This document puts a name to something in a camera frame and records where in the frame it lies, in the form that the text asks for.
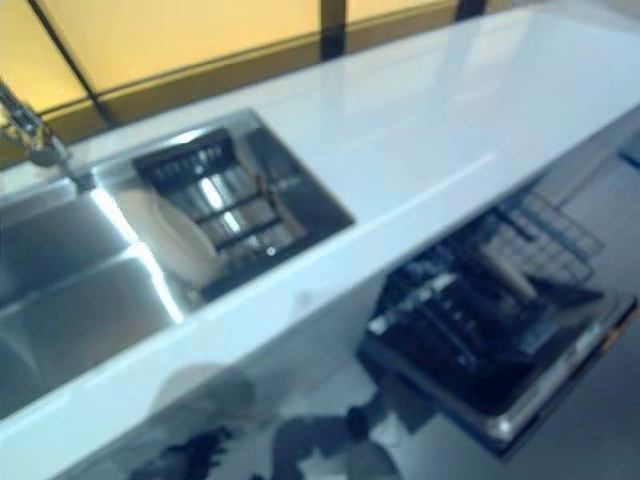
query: sink basin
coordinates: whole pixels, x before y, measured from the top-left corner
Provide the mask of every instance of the sink basin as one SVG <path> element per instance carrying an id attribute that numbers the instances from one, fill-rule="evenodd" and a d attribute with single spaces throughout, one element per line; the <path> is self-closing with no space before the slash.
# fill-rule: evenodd
<path id="1" fill-rule="evenodd" d="M 0 204 L 0 419 L 352 222 L 251 112 L 90 173 Z"/>

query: open dishwasher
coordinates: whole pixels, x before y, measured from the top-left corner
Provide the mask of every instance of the open dishwasher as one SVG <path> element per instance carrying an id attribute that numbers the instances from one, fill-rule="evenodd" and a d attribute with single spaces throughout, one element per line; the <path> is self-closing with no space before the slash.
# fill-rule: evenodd
<path id="1" fill-rule="evenodd" d="M 635 306 L 583 287 L 602 248 L 521 191 L 389 275 L 361 355 L 507 458 Z"/>

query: white countertop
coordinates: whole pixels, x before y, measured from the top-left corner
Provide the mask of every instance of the white countertop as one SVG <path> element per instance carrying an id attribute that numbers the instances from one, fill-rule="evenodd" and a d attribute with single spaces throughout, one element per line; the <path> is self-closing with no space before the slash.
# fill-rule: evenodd
<path id="1" fill-rule="evenodd" d="M 414 36 L 74 147 L 92 162 L 253 108 L 356 224 L 0 423 L 0 478 L 61 472 L 204 380 L 177 372 L 236 363 L 640 103 L 640 27 L 572 12 Z M 42 175 L 13 169 L 4 190 Z"/>

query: wire rack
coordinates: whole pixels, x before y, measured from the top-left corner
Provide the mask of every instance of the wire rack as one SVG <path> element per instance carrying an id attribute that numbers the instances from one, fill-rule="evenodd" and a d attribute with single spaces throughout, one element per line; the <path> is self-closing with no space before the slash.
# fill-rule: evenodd
<path id="1" fill-rule="evenodd" d="M 593 275 L 604 244 L 538 193 L 510 197 L 454 235 L 465 248 L 486 245 L 522 273 L 569 285 Z"/>

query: chrome faucet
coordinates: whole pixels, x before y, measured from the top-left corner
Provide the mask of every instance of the chrome faucet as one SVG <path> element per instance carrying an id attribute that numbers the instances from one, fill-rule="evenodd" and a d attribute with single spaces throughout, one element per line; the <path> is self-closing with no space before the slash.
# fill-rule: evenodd
<path id="1" fill-rule="evenodd" d="M 24 148 L 29 160 L 41 167 L 58 165 L 65 175 L 70 175 L 70 154 L 60 138 L 44 123 L 33 109 L 16 98 L 0 78 L 0 107 L 9 124 L 0 128 L 0 138 Z"/>

